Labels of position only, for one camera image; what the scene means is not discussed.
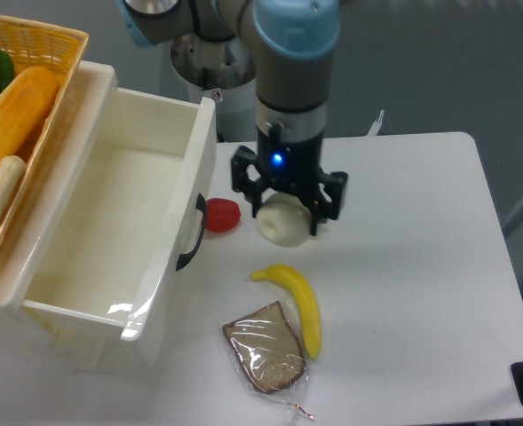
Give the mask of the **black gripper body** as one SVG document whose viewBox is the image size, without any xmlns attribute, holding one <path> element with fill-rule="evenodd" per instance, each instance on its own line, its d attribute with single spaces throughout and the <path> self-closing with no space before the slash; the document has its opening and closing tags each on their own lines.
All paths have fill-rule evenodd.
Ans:
<svg viewBox="0 0 523 426">
<path fill-rule="evenodd" d="M 261 129 L 257 132 L 258 190 L 263 193 L 273 189 L 296 196 L 300 201 L 315 201 L 320 191 L 323 131 L 312 138 L 292 142 L 282 139 L 282 128 L 277 124 L 267 133 Z"/>
</svg>

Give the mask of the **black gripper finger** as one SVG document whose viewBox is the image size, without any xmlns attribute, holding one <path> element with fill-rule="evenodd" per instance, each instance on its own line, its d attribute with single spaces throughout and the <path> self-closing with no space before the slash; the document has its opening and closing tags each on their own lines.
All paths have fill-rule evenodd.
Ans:
<svg viewBox="0 0 523 426">
<path fill-rule="evenodd" d="M 231 186 L 234 192 L 242 193 L 251 204 L 251 215 L 256 217 L 262 207 L 262 195 L 268 189 L 264 172 L 258 167 L 258 155 L 246 146 L 239 146 L 230 160 Z M 252 167 L 259 175 L 250 178 L 248 169 Z"/>
<path fill-rule="evenodd" d="M 311 215 L 311 236 L 317 235 L 319 224 L 328 220 L 338 220 L 344 206 L 348 179 L 349 175 L 344 171 L 317 172 L 316 180 L 310 183 L 304 196 L 304 205 Z"/>
</svg>

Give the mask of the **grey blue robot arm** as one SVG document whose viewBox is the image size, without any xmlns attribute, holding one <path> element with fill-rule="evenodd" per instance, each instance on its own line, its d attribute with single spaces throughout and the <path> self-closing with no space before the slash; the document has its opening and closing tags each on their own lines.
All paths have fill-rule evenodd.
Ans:
<svg viewBox="0 0 523 426">
<path fill-rule="evenodd" d="M 258 149 L 231 159 L 232 188 L 258 212 L 269 188 L 297 197 L 309 233 L 336 220 L 348 176 L 321 168 L 329 82 L 340 36 L 338 1 L 120 1 L 136 44 L 183 36 L 227 47 L 239 40 L 257 82 Z"/>
</svg>

